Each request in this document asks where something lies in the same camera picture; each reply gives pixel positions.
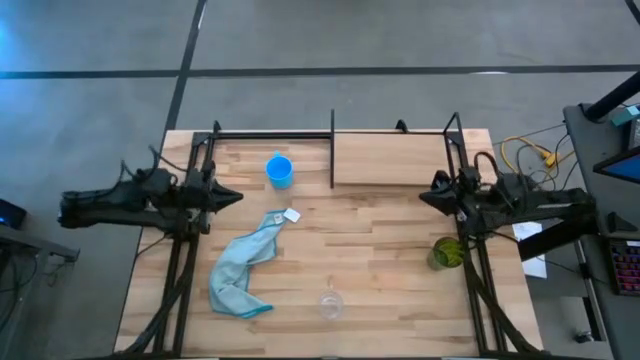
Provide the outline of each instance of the blue plastic cup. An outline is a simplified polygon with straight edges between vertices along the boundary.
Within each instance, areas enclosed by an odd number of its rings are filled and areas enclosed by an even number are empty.
[[[276,189],[286,189],[293,184],[293,163],[280,155],[275,155],[267,162],[267,177]]]

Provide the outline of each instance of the green cup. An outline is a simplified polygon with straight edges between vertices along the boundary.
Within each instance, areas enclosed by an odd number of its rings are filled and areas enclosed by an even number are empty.
[[[427,264],[433,270],[453,269],[462,264],[464,251],[458,239],[443,237],[436,241],[427,255]]]

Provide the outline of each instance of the monitor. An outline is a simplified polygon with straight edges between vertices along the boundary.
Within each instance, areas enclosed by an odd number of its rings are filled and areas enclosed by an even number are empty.
[[[597,163],[593,171],[640,184],[640,146]]]

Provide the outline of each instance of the towel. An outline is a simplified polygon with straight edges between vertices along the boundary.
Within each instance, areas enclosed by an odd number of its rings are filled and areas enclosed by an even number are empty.
[[[284,226],[285,210],[265,214],[255,232],[231,241],[209,277],[209,300],[215,312],[252,318],[273,309],[249,294],[249,267],[276,256],[276,236]]]

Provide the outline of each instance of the cable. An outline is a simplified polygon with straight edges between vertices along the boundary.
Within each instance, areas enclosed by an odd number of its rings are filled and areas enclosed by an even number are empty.
[[[534,150],[536,150],[540,156],[544,159],[547,158],[551,151],[549,151],[549,149],[545,148],[542,145],[538,145],[534,142],[532,142],[531,140],[524,138],[522,136],[510,136],[504,140],[502,140],[502,142],[500,143],[500,155],[502,156],[502,160],[505,162],[505,164],[507,164],[507,166],[509,167],[509,169],[511,169],[513,172],[517,172],[516,168],[513,167],[513,165],[511,164],[511,162],[509,161],[509,158],[507,157],[507,151],[506,151],[506,143],[509,141],[514,141],[514,140],[520,140],[523,143],[530,145]]]
[[[500,170],[498,170],[498,164],[496,163],[496,159],[493,157],[493,155],[489,154],[486,151],[479,151],[473,156],[473,166],[475,166],[476,170],[480,171],[480,168],[478,167],[479,165],[478,159],[480,158],[480,156],[484,156],[489,160],[489,162],[491,163],[491,166],[493,167],[493,172],[496,174],[497,177],[500,177],[501,173],[500,173]]]
[[[493,184],[489,184],[489,183],[481,183],[480,187],[482,186],[489,186],[492,187]],[[502,197],[502,200],[504,200],[504,203],[507,204],[510,208],[511,211],[514,211],[515,208],[513,207],[513,204],[511,204],[511,202],[509,201],[509,199],[507,198],[507,195],[504,194],[504,192],[502,192],[502,190],[500,190],[497,186],[493,189],[495,192],[498,193],[498,195],[500,195],[500,197]]]
[[[516,167],[517,167],[516,173],[517,174],[522,174],[523,173],[522,167],[520,166],[520,151],[522,151],[522,149],[526,149],[526,148],[530,148],[530,147],[532,147],[532,146],[529,145],[529,144],[526,144],[526,145],[520,146],[518,148],[518,150],[516,150]]]
[[[514,243],[518,243],[518,239],[514,238],[513,236],[507,235],[507,234],[503,234],[503,233],[499,233],[495,230],[491,230],[490,233],[494,234],[494,235],[498,235],[498,236],[502,236],[503,238],[507,239],[507,240],[511,240]]]
[[[144,249],[142,249],[142,250],[138,251],[138,253],[136,254],[136,259],[137,259],[140,255],[142,255],[145,251],[147,251],[147,250],[151,249],[152,247],[154,247],[154,246],[158,245],[162,240],[164,240],[164,239],[166,239],[166,238],[168,238],[168,237],[169,237],[169,234],[164,234],[160,239],[158,239],[158,240],[154,241],[153,243],[151,243],[151,245],[149,245],[149,246],[147,246],[146,248],[144,248]]]
[[[569,178],[571,177],[571,173],[573,172],[573,170],[575,170],[577,165],[578,165],[578,160],[576,160],[576,162],[573,163],[573,166],[571,167],[571,170],[569,170],[569,173],[567,174],[567,178],[564,179],[564,184],[562,184],[562,188],[560,190],[564,190],[567,187],[567,183],[569,182]]]
[[[181,168],[180,166],[172,163],[171,161],[167,160],[164,156],[162,156],[162,154],[160,154],[160,152],[158,152],[158,150],[154,149],[153,146],[149,145],[149,150],[151,150],[151,152],[157,156],[158,158],[160,158],[160,160],[164,161],[167,165],[171,166],[172,168],[178,170],[178,171],[182,171],[182,172],[187,172],[187,169],[185,168]]]
[[[509,236],[509,235],[507,235],[507,234],[499,233],[499,232],[497,232],[497,231],[491,231],[491,233],[493,233],[493,234],[495,234],[495,235],[498,235],[498,236],[502,236],[502,237],[503,237],[503,238],[505,238],[505,239],[509,239],[509,240],[511,240],[511,241],[513,241],[513,242],[515,242],[516,244],[518,243],[518,239],[514,238],[513,236]],[[571,269],[571,268],[569,268],[569,267],[567,267],[567,266],[564,266],[564,265],[562,265],[562,264],[559,264],[559,263],[557,263],[557,262],[554,262],[554,261],[551,261],[551,260],[547,260],[547,259],[541,259],[541,258],[540,258],[540,257],[538,257],[538,256],[536,256],[535,258],[536,258],[536,259],[538,259],[539,261],[545,262],[545,263],[547,263],[547,264],[551,264],[551,265],[553,265],[553,266],[557,266],[557,267],[559,267],[559,268],[561,268],[561,269],[564,269],[564,270],[566,270],[566,271],[569,271],[569,272],[572,272],[572,273],[575,273],[575,274],[578,274],[578,275],[582,276],[582,273],[581,273],[581,272],[579,272],[579,271],[577,271],[577,270],[573,270],[573,269]],[[600,280],[600,279],[598,279],[598,278],[594,277],[593,275],[591,276],[591,278],[592,278],[592,279],[594,279],[595,281],[600,282],[600,283],[603,283],[603,284],[609,285],[609,283],[608,283],[608,282],[606,282],[606,281],[604,281],[604,280]]]
[[[522,137],[522,138],[523,138],[523,137],[525,137],[525,136],[536,135],[536,134],[540,134],[540,133],[545,132],[545,131],[549,131],[549,130],[557,129],[557,128],[561,127],[561,126],[565,126],[565,125],[564,125],[564,123],[562,123],[562,124],[558,124],[558,125],[554,125],[554,126],[551,126],[551,127],[548,127],[548,128],[544,128],[544,129],[542,129],[542,130],[536,130],[536,131],[534,131],[534,132],[530,132],[530,133],[528,133],[528,134],[523,134],[523,135],[515,136],[515,137]],[[505,142],[505,140],[502,140],[502,141],[495,142],[495,143],[493,143],[493,144],[491,144],[491,145],[492,145],[492,146],[496,146],[496,145],[500,145],[500,144],[502,144],[502,143],[504,143],[504,142]]]
[[[160,154],[157,151],[155,151],[155,149],[153,149],[152,146],[149,146],[149,149],[151,150],[151,154],[153,155],[153,166],[151,167],[151,171],[149,171],[148,173],[144,173],[141,169],[138,169],[134,175],[133,172],[127,166],[127,164],[124,162],[124,160],[122,160],[121,164],[124,167],[127,174],[131,176],[132,180],[135,180],[137,182],[145,182],[149,180],[149,178],[151,178],[151,176],[153,175],[153,173],[156,172],[156,170],[158,170],[158,166],[160,166],[160,157],[159,157]]]
[[[531,177],[531,178],[533,179],[533,174],[535,174],[535,173],[539,173],[539,172],[541,172],[541,173],[545,174],[545,176],[547,175],[547,172],[546,172],[546,171],[544,171],[544,170],[536,170],[536,171],[532,172],[531,174],[529,174],[529,177]],[[549,178],[549,180],[551,180],[551,182],[553,183],[553,190],[557,189],[557,186],[556,186],[556,179]],[[537,187],[538,189],[540,189],[540,190],[543,190],[543,189],[542,189],[542,187],[540,186],[540,184],[541,184],[541,183],[542,183],[542,180],[540,180],[539,182],[536,182],[536,187]]]
[[[18,265],[16,264],[15,259],[13,258],[13,254],[11,255],[11,267],[13,269],[13,301],[11,302],[11,305],[9,306],[9,311],[6,312],[6,315],[4,315],[4,319],[2,320],[2,322],[0,322],[0,333],[2,333],[2,331],[4,330],[4,328],[7,326],[7,324],[9,323],[9,320],[11,319],[11,316],[13,315],[13,312],[16,310],[16,305],[18,304],[18,298],[19,298],[19,294],[18,294],[18,290],[20,289],[19,285],[20,285],[20,281],[18,279]]]
[[[563,156],[562,158],[558,159],[557,154],[558,154],[558,149],[560,148],[560,143],[562,143],[562,140],[564,140],[567,136],[569,136],[569,133],[566,133],[563,137],[561,137],[561,138],[560,138],[560,141],[558,141],[558,143],[556,144],[556,149],[555,149],[556,157],[555,157],[555,159],[554,159],[553,165],[552,165],[552,166],[551,166],[551,167],[546,171],[546,175],[545,175],[545,177],[542,179],[542,181],[541,181],[541,182],[539,182],[539,183],[537,184],[538,186],[539,186],[539,185],[541,185],[541,184],[546,183],[547,181],[549,181],[549,180],[547,179],[547,177],[550,177],[550,179],[552,178],[552,179],[554,179],[554,180],[555,180],[555,179],[557,179],[557,178],[558,178],[558,176],[560,176],[560,166],[559,166],[559,164],[560,164],[561,162],[563,162],[564,160],[566,160],[569,156],[571,156],[571,155],[575,154],[575,151],[571,151],[571,152],[570,152],[570,153],[568,153],[567,155],[565,155],[565,156]],[[553,171],[553,169],[554,169],[554,168],[556,169],[556,175],[555,175],[555,176],[551,175],[551,171]]]
[[[122,175],[124,175],[125,172],[125,167],[126,165],[124,164],[124,160],[120,161],[120,175],[118,175],[118,180],[116,180],[116,183],[113,184],[113,186],[107,190],[105,190],[102,193],[99,194],[95,194],[95,195],[86,195],[86,196],[70,196],[69,194],[63,193],[63,196],[65,196],[66,199],[71,199],[71,200],[77,200],[77,199],[99,199],[101,197],[107,196],[109,194],[111,194],[112,192],[115,191],[115,189],[118,187],[118,185],[120,185],[120,183],[122,182]]]
[[[35,256],[32,256],[31,260],[33,261],[33,270],[31,271],[31,275],[29,275],[29,278],[26,281],[18,283],[18,289],[29,284],[31,280],[33,280],[33,278],[36,276],[36,272],[38,270],[38,261],[36,260]],[[0,293],[14,291],[15,289],[16,289],[15,287],[0,289]]]
[[[75,262],[69,262],[69,261],[64,261],[60,264],[56,265],[56,268],[49,271],[49,272],[44,272],[43,275],[45,275],[47,277],[47,285],[49,287],[53,287],[56,285],[56,282],[58,281],[58,272],[65,268],[67,265],[74,265]]]

